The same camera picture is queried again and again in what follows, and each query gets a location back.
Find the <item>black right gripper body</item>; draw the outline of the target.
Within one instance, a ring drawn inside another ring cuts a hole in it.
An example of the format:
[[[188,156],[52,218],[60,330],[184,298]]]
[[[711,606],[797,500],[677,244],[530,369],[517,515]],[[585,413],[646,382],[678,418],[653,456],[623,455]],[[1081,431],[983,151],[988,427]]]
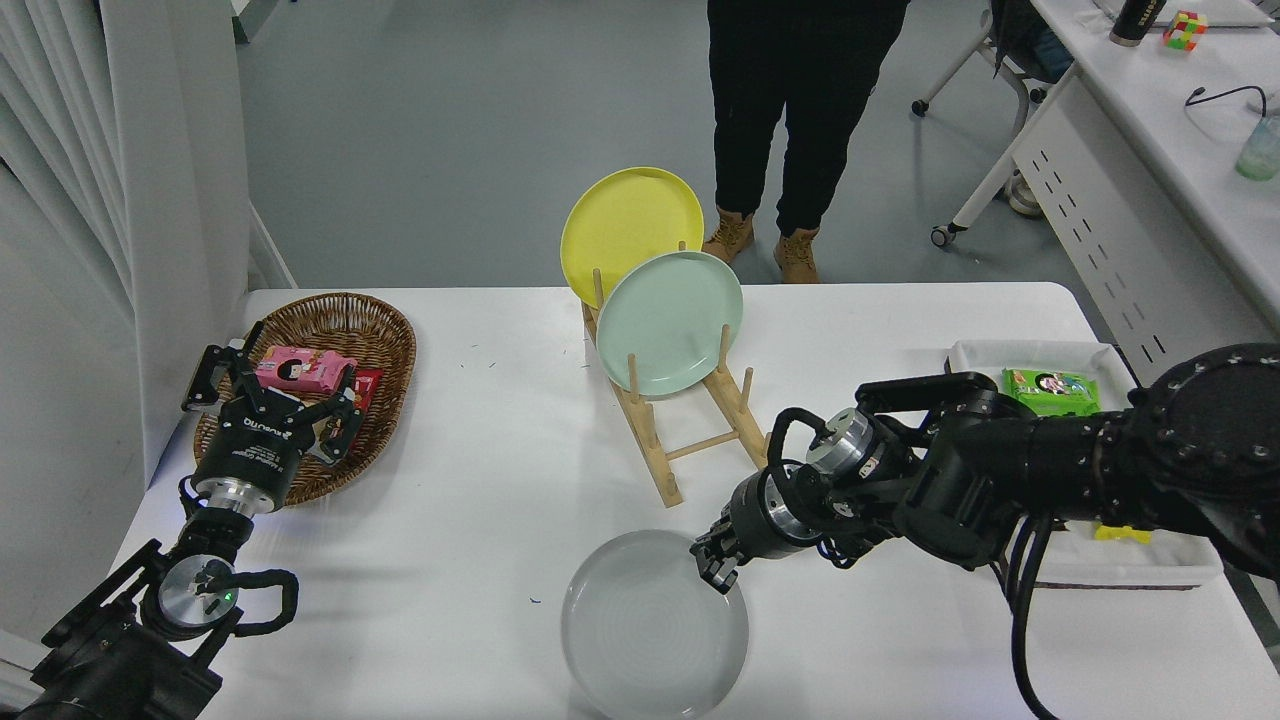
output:
[[[742,480],[728,501],[728,519],[735,542],[732,551],[739,561],[785,559],[794,544],[774,525],[767,507],[765,491],[772,482],[769,470],[759,470]]]

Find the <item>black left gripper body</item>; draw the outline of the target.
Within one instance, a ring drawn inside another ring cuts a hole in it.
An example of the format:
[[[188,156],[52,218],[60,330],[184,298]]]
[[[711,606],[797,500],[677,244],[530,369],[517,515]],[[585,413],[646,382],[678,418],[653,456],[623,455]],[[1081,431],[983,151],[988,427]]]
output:
[[[315,434],[300,421],[285,420],[302,410],[298,398],[269,395],[265,407],[265,416],[256,418],[246,397],[223,404],[215,433],[193,475],[198,493],[211,496],[220,484],[237,482],[265,498],[288,496]]]

